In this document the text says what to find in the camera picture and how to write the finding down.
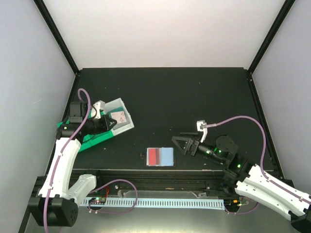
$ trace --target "purple hose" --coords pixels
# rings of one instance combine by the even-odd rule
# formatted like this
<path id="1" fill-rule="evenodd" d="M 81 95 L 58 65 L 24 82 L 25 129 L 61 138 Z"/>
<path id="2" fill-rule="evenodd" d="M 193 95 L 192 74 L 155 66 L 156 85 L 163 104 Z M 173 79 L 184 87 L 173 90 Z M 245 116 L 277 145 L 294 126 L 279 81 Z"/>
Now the purple hose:
<path id="1" fill-rule="evenodd" d="M 87 113 L 89 113 L 89 111 L 91 110 L 91 99 L 89 97 L 89 94 L 87 91 L 85 91 L 83 88 L 80 88 L 78 90 L 78 97 L 79 100 L 83 101 L 80 95 L 80 92 L 84 92 L 84 94 L 86 95 L 87 98 Z M 64 144 L 64 146 L 61 148 L 60 153 L 62 154 L 66 148 L 66 146 L 68 145 L 68 143 L 77 135 L 77 133 L 81 130 L 81 128 L 83 127 L 83 125 L 85 124 L 86 120 L 88 118 L 88 114 L 86 114 L 86 116 L 84 117 L 83 121 L 81 122 L 81 124 L 79 125 L 79 127 L 75 130 L 75 132 L 73 132 L 73 134 L 71 135 L 71 137 L 68 139 L 68 141 Z M 55 176 L 55 172 L 56 172 L 56 168 L 58 165 L 58 162 L 60 160 L 61 155 L 59 155 L 57 157 L 57 160 L 55 162 L 54 168 L 53 168 L 53 172 L 51 174 L 51 179 L 50 179 L 50 186 L 52 186 L 53 184 L 53 179 Z M 50 197 L 50 193 L 51 193 L 51 189 L 48 189 L 47 192 L 47 196 L 45 197 L 44 200 L 44 207 L 43 207 L 43 226 L 44 226 L 44 231 L 45 233 L 49 233 L 49 229 L 48 229 L 48 219 L 47 219 L 47 212 L 48 212 L 48 203 L 49 203 L 49 197 Z"/>
<path id="2" fill-rule="evenodd" d="M 212 128 L 212 127 L 220 126 L 220 125 L 226 124 L 226 123 L 228 123 L 228 122 L 230 122 L 232 120 L 241 119 L 241 118 L 249 119 L 249 120 L 255 122 L 258 125 L 258 127 L 260 128 L 260 131 L 261 131 L 261 134 L 262 134 L 262 139 L 263 139 L 263 147 L 262 147 L 262 152 L 261 152 L 261 157 L 260 157 L 260 169 L 261 169 L 261 172 L 262 172 L 262 175 L 264 176 L 264 178 L 266 178 L 268 180 L 269 177 L 266 175 L 266 173 L 263 170 L 263 159 L 264 159 L 264 154 L 265 154 L 265 151 L 266 151 L 266 136 L 265 136 L 263 127 L 260 125 L 260 123 L 257 120 L 255 120 L 254 118 L 252 118 L 250 116 L 234 116 L 234 117 L 231 117 L 231 118 L 229 118 L 227 120 L 219 122 L 217 124 L 207 125 L 207 128 Z M 270 181 L 270 182 L 273 183 L 274 185 L 276 185 L 277 187 L 279 187 L 280 189 L 284 190 L 285 192 L 288 192 L 289 194 L 293 195 L 294 197 L 296 197 L 296 198 L 304 201 L 305 203 L 311 205 L 310 201 L 300 197 L 299 195 L 297 195 L 297 194 L 293 193 L 292 191 L 288 190 L 287 188 L 284 188 L 283 186 L 279 185 L 275 181 Z"/>
<path id="3" fill-rule="evenodd" d="M 117 180 L 110 181 L 110 182 L 104 184 L 103 186 L 101 186 L 101 187 L 99 187 L 99 188 L 97 188 L 97 189 L 94 189 L 94 190 L 91 191 L 89 194 L 94 193 L 94 192 L 96 192 L 96 191 L 98 191 L 98 190 L 101 190 L 101 189 L 103 189 L 103 188 L 107 187 L 108 185 L 110 185 L 110 184 L 112 184 L 112 183 L 115 183 L 115 182 L 126 182 L 126 183 L 129 183 L 129 184 L 134 188 L 136 198 L 135 198 L 135 202 L 134 202 L 133 206 L 132 206 L 131 208 L 129 208 L 128 210 L 122 211 L 122 212 L 110 212 L 110 211 L 99 211 L 99 210 L 98 210 L 98 211 L 97 211 L 98 213 L 104 213 L 104 214 L 118 214 L 118 215 L 121 215 L 121 214 L 126 214 L 126 213 L 132 211 L 132 210 L 135 208 L 135 206 L 136 206 L 136 204 L 137 204 L 137 201 L 138 201 L 138 192 L 137 192 L 137 189 L 136 189 L 135 185 L 134 185 L 132 182 L 127 181 L 127 180 L 124 180 L 124 179 L 117 179 Z M 90 211 L 94 211 L 94 210 L 91 210 L 91 207 L 90 207 L 90 206 L 91 206 L 91 204 L 88 205 L 88 209 L 89 209 Z"/>
<path id="4" fill-rule="evenodd" d="M 255 205 L 255 207 L 247 212 L 243 212 L 243 213 L 234 213 L 234 212 L 229 212 L 227 210 L 227 208 L 225 208 L 225 211 L 228 213 L 228 214 L 235 214 L 235 215 L 247 215 L 247 214 L 250 214 L 252 212 L 254 212 L 255 210 L 257 210 L 257 208 L 259 207 L 259 202 L 257 202 L 257 204 Z"/>

